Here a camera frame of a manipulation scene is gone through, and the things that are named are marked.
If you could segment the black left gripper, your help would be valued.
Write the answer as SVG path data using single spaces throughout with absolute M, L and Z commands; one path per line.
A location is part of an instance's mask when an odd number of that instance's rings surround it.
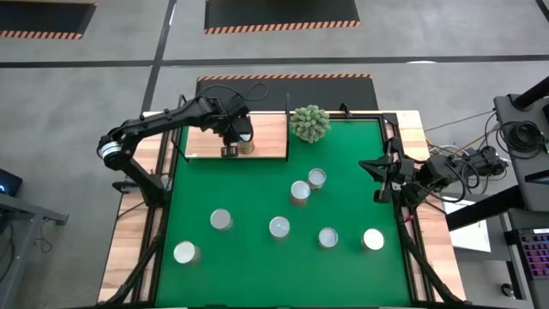
M 238 147 L 230 144 L 251 142 L 254 135 L 249 116 L 250 108 L 246 105 L 244 97 L 234 94 L 227 101 L 208 97 L 207 102 L 214 109 L 214 115 L 208 118 L 208 128 L 221 137 L 226 145 L 220 149 L 220 155 L 238 157 Z

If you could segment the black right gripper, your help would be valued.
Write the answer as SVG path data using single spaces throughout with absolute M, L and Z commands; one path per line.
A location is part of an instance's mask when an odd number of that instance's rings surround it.
M 375 160 L 359 161 L 359 166 L 381 183 L 377 192 L 378 203 L 388 203 L 392 196 L 393 183 L 403 185 L 411 182 L 414 175 L 414 159 L 407 155 L 395 158 L 396 152 L 387 148 L 385 156 Z

